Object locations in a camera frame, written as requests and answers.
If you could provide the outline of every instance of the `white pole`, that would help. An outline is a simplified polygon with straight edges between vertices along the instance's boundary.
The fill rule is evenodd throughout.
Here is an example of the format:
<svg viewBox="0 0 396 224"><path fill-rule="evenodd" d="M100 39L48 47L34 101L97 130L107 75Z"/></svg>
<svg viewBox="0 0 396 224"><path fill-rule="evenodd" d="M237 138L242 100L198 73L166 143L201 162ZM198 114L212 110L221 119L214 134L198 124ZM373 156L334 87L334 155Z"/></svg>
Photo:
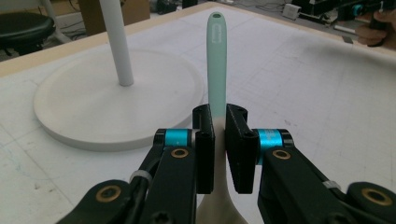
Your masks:
<svg viewBox="0 0 396 224"><path fill-rule="evenodd" d="M103 18L105 19L114 64L119 76L119 83L121 86L131 86L134 84L134 77L132 76L132 66L126 43L120 1L100 0L100 5Z"/></svg>

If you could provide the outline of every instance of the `black stool seat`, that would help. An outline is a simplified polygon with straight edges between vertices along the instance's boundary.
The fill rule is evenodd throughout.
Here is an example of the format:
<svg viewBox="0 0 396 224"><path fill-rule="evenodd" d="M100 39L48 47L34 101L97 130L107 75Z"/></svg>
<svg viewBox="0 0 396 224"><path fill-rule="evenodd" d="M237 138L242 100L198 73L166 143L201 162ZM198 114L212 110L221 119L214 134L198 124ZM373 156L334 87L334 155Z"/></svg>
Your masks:
<svg viewBox="0 0 396 224"><path fill-rule="evenodd" d="M20 55L38 51L54 31L54 21L47 16L30 12L0 14L0 49L15 49Z"/></svg>

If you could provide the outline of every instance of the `white table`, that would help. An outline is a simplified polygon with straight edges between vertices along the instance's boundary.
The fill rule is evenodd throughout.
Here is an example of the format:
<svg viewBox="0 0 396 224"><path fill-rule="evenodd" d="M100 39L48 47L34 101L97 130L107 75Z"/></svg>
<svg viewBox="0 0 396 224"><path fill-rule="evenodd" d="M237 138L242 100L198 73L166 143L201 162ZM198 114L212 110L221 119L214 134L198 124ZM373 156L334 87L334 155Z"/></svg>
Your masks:
<svg viewBox="0 0 396 224"><path fill-rule="evenodd" d="M179 55L205 80L205 28L214 11L228 25L228 103L249 111L250 128L288 129L297 148L343 190L365 180L396 191L395 52L216 3L127 26L129 46ZM97 183L128 180L146 156L148 147L66 146L35 117L33 97L44 78L108 50L101 34L0 63L1 223L54 223ZM252 195L235 194L229 176L235 206L249 223L262 223L260 174L257 167Z"/></svg>

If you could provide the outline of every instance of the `brass screw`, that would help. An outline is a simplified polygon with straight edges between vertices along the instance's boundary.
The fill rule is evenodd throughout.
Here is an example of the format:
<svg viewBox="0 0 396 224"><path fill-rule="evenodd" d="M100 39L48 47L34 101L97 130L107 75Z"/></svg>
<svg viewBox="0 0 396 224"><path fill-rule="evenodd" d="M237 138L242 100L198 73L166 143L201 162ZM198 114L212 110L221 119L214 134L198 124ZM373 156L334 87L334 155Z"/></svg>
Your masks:
<svg viewBox="0 0 396 224"><path fill-rule="evenodd" d="M277 157L278 159L281 159L281 160L288 160L288 159L290 159L290 157L291 157L291 155L289 154L289 152L287 152L287 151L285 151L285 150L280 150L280 149L274 150L274 151L273 151L273 155L274 155L275 157Z"/></svg>
<svg viewBox="0 0 396 224"><path fill-rule="evenodd" d="M393 205L393 200L384 192L377 189L362 189L361 194L372 203L376 203L382 206Z"/></svg>
<svg viewBox="0 0 396 224"><path fill-rule="evenodd" d="M177 148L171 152L171 155L175 158L182 159L189 155L189 151L184 148Z"/></svg>
<svg viewBox="0 0 396 224"><path fill-rule="evenodd" d="M116 200L121 194L121 188L117 185L110 185L101 188L96 193L96 201L99 203L110 203Z"/></svg>

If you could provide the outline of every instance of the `white stand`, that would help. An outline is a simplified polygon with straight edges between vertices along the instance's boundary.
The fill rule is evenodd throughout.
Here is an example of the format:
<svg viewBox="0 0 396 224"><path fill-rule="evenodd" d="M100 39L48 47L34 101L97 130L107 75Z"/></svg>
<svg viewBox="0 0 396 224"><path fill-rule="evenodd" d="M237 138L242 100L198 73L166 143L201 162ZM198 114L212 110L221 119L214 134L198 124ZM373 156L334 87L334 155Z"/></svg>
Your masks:
<svg viewBox="0 0 396 224"><path fill-rule="evenodd" d="M111 52L77 59L39 86L35 114L59 141L94 151L146 147L159 128L185 127L202 102L204 83L187 61L131 51L134 85L115 78Z"/></svg>

